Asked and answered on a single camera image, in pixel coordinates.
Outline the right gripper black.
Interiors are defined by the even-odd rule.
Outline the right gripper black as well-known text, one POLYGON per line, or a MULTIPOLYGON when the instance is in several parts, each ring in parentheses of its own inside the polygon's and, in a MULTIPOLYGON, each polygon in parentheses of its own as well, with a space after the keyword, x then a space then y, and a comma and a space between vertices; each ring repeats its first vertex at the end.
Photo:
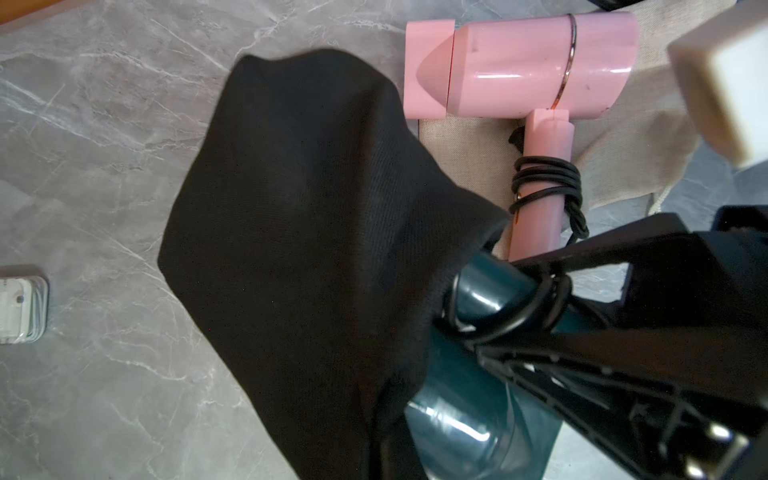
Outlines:
POLYGON ((522 273, 629 264, 627 330, 524 334, 478 349, 637 479, 767 475, 767 210, 690 232, 655 214, 512 263, 522 273))

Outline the dark green hair dryer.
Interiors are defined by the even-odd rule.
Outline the dark green hair dryer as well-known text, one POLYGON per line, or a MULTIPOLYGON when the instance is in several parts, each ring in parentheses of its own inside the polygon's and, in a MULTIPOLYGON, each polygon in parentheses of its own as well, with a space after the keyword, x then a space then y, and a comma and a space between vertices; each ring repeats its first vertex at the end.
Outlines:
POLYGON ((567 305, 572 287, 563 273, 531 278, 487 252, 457 274, 431 335, 425 383, 405 411, 429 478, 543 477, 561 420, 444 333, 496 332, 504 324, 520 333, 585 329, 588 322, 567 305))

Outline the black cloth bag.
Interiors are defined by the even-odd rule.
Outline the black cloth bag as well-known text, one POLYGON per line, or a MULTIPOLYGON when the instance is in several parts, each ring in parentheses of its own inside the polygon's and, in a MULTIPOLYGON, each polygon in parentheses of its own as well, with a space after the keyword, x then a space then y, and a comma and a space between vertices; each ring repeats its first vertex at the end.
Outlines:
POLYGON ((507 223, 440 169, 363 60, 245 56, 158 266, 298 477, 421 479, 405 410, 431 324, 507 223))

